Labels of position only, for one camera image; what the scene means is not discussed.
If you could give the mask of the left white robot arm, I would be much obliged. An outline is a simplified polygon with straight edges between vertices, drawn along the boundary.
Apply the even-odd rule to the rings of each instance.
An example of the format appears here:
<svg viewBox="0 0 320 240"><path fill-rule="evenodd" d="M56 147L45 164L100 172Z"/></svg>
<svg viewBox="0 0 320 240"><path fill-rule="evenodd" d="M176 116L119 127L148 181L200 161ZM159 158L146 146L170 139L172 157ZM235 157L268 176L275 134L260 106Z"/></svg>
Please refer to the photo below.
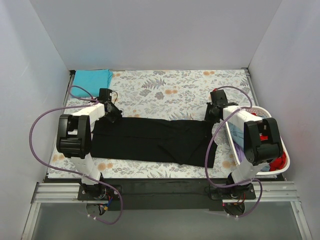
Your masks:
<svg viewBox="0 0 320 240"><path fill-rule="evenodd" d="M56 149L75 165L81 174L80 185L95 200L113 198L112 190L97 182L103 181L104 177L90 153L95 123L103 117L110 123L122 117L122 111L112 101L112 93L111 89L101 88L89 106L72 114L62 114L58 122Z"/></svg>

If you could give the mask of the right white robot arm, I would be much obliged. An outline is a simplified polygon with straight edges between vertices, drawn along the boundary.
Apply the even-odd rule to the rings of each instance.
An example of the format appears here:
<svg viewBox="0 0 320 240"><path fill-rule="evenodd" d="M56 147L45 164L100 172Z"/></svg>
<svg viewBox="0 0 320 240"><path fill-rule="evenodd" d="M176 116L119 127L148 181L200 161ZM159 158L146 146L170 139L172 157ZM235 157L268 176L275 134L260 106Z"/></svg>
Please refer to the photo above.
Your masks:
<svg viewBox="0 0 320 240"><path fill-rule="evenodd" d="M211 102L207 103L204 120L213 124L219 123L219 126L209 141L204 171L210 186L226 189L230 198L237 199L253 181L256 181L257 173L264 166L283 155L284 148L278 123L274 118L261 118L249 113L248 110L253 107L251 100L249 100L249 106L239 106L237 103L229 102L224 89L225 87L222 86L210 92ZM226 123L233 124L243 132L245 159L229 174L226 184L221 185L210 179L208 163L214 138Z"/></svg>

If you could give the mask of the black t shirt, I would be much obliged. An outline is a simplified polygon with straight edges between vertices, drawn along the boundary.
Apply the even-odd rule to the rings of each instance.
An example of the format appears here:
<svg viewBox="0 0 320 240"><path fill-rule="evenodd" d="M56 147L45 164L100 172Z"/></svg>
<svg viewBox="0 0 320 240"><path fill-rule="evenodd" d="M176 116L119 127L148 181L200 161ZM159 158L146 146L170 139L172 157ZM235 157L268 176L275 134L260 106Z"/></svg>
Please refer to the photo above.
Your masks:
<svg viewBox="0 0 320 240"><path fill-rule="evenodd" d="M95 123L91 156L102 159L177 163L212 168L216 143L213 125L199 120L124 117Z"/></svg>

